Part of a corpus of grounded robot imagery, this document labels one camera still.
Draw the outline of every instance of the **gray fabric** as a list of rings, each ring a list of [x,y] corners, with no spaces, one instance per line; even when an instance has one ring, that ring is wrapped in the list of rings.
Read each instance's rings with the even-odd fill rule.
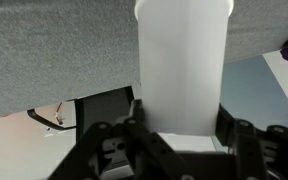
[[[0,115],[139,81],[135,0],[0,0]],[[226,61],[277,50],[288,1],[236,0]]]
[[[279,50],[288,40],[288,1],[235,0],[229,19],[226,62]]]

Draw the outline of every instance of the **wire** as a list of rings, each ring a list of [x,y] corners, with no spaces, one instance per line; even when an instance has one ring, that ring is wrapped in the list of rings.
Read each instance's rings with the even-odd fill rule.
[[[60,105],[58,105],[57,110],[56,110],[56,113],[55,113],[56,120],[57,120],[57,122],[58,122],[60,125],[63,124],[63,121],[62,121],[63,119],[59,119],[59,118],[58,118],[58,112],[60,111],[61,106],[62,106],[62,103],[60,103]]]
[[[35,112],[35,109],[27,110],[27,114],[28,114],[29,117],[31,117],[32,119],[38,121],[39,123],[44,124],[45,126],[48,126],[50,128],[56,129],[56,130],[64,131],[64,130],[69,130],[69,129],[75,129],[76,128],[76,126],[62,127],[62,126],[59,126],[57,124],[54,124],[51,121],[49,121],[49,120],[43,118],[42,116],[38,115]]]

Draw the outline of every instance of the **black plastic part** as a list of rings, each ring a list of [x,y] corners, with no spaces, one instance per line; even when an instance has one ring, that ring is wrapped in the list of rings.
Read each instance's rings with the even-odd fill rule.
[[[220,105],[215,135],[222,146],[232,146],[235,119]]]
[[[119,118],[115,126],[94,123],[50,180],[97,180],[108,165],[115,168],[125,162],[130,164],[136,180],[288,179],[285,127],[270,126],[266,132],[261,131],[248,121],[235,120],[220,107],[216,134],[233,154],[176,153],[157,133],[145,128],[142,111],[141,101],[136,100],[130,116]]]
[[[132,86],[125,87],[124,90],[125,90],[128,104],[131,106],[132,101],[134,100],[134,93],[133,93]]]
[[[225,153],[178,152],[199,179],[237,180],[236,158]]]
[[[84,101],[77,99],[75,104],[75,117],[76,117],[76,142],[78,142],[84,134]]]
[[[99,180],[99,163],[101,162],[98,160],[97,152],[110,129],[109,123],[94,123],[48,180],[83,180],[87,178]]]
[[[38,115],[35,112],[35,109],[30,109],[27,111],[27,114],[29,117],[31,117],[32,119],[36,120],[37,122],[44,124],[45,126],[48,126],[50,128],[56,129],[56,130],[60,130],[60,131],[64,131],[64,130],[69,130],[69,129],[75,129],[76,126],[70,126],[70,127],[62,127],[59,126],[57,124],[52,123],[51,121],[43,118],[42,116]]]
[[[254,126],[244,120],[235,121],[233,152],[236,155],[238,179],[268,180],[267,167]]]

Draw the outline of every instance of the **gray felt surface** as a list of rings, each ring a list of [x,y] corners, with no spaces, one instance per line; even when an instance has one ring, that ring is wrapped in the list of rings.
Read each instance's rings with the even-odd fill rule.
[[[139,81],[135,0],[0,0],[0,115]],[[226,62],[277,50],[288,1],[235,0]]]

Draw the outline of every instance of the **screw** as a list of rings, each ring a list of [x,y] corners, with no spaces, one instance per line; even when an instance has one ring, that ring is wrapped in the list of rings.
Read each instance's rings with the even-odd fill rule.
[[[194,179],[193,176],[191,176],[191,175],[184,174],[184,175],[182,176],[181,180],[195,180],[195,179]]]
[[[106,124],[100,124],[99,128],[100,129],[105,129],[106,128]]]
[[[248,126],[248,122],[245,122],[245,121],[240,122],[240,124],[241,124],[242,126]]]
[[[135,124],[136,122],[135,122],[135,120],[129,120],[128,123],[129,124]]]
[[[277,132],[282,133],[282,132],[284,132],[284,129],[282,129],[282,128],[280,128],[280,127],[275,127],[275,128],[274,128],[274,131],[277,131]]]

